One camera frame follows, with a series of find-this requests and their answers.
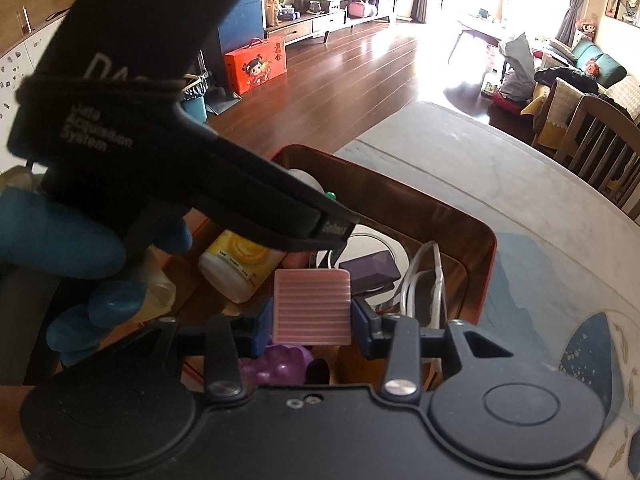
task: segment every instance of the white bottle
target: white bottle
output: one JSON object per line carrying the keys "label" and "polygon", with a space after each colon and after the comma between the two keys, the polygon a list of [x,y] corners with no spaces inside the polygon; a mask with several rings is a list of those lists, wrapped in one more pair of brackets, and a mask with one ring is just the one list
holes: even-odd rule
{"label": "white bottle", "polygon": [[[289,173],[319,192],[320,183],[302,170]],[[287,253],[268,249],[225,230],[202,253],[198,268],[205,279],[234,303],[244,303],[276,269]]]}

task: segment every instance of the blue glove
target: blue glove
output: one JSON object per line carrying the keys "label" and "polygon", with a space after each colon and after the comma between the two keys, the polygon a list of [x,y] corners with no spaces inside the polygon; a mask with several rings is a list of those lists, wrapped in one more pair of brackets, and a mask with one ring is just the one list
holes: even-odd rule
{"label": "blue glove", "polygon": [[[156,247],[172,254],[191,245],[182,219],[153,238]],[[57,276],[99,280],[118,272],[126,254],[113,231],[78,210],[9,187],[0,194],[0,260]],[[65,365],[84,359],[114,327],[135,316],[145,295],[146,283],[100,282],[87,304],[53,320],[47,329],[49,347],[61,353]]]}

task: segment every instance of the storage box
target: storage box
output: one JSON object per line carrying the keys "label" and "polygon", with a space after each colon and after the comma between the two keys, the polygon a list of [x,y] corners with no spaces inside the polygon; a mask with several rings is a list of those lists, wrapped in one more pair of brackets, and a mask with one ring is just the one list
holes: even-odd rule
{"label": "storage box", "polygon": [[[287,170],[299,168],[313,175],[323,189],[334,192],[342,204],[363,216],[363,224],[398,241],[410,258],[425,242],[435,240],[440,246],[447,318],[478,322],[497,249],[488,225],[401,182],[307,146],[286,146],[273,160]],[[363,192],[366,189],[375,189],[375,197]],[[198,272],[200,255],[223,230],[213,222],[204,222],[194,236],[193,247],[172,256],[164,266],[177,289],[172,315],[183,324],[203,324],[225,309],[252,312],[271,296],[273,280],[267,280],[247,303],[237,305]],[[338,383],[380,386],[382,382],[385,361],[365,361],[356,345],[341,347],[337,355],[331,350],[320,354],[315,348],[314,355],[335,362],[334,380]],[[424,367],[426,382],[431,384],[435,370],[430,365]]]}
{"label": "storage box", "polygon": [[225,65],[231,88],[244,94],[287,71],[284,40],[256,38],[248,46],[225,54]]}

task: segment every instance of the yellow cloth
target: yellow cloth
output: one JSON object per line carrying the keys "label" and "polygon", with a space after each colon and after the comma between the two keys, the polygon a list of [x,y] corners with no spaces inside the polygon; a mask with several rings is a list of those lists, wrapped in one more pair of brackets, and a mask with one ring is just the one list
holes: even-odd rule
{"label": "yellow cloth", "polygon": [[566,133],[567,126],[584,94],[562,79],[556,80],[556,93],[546,116],[545,126],[540,132],[538,143],[557,150]]}
{"label": "yellow cloth", "polygon": [[520,112],[521,115],[533,115],[536,116],[542,111],[542,107],[545,105],[546,98],[549,96],[551,88],[548,86],[536,83],[536,87],[533,89],[533,101],[531,101],[524,110]]}

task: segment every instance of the chair backrest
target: chair backrest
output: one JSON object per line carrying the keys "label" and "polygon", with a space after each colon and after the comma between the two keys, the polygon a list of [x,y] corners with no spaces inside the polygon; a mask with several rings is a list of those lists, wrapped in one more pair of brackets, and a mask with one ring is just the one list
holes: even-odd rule
{"label": "chair backrest", "polygon": [[[606,101],[585,95],[554,160],[563,164],[575,143],[578,151],[569,171],[622,209],[640,184],[640,129]],[[640,200],[627,214],[638,218]]]}

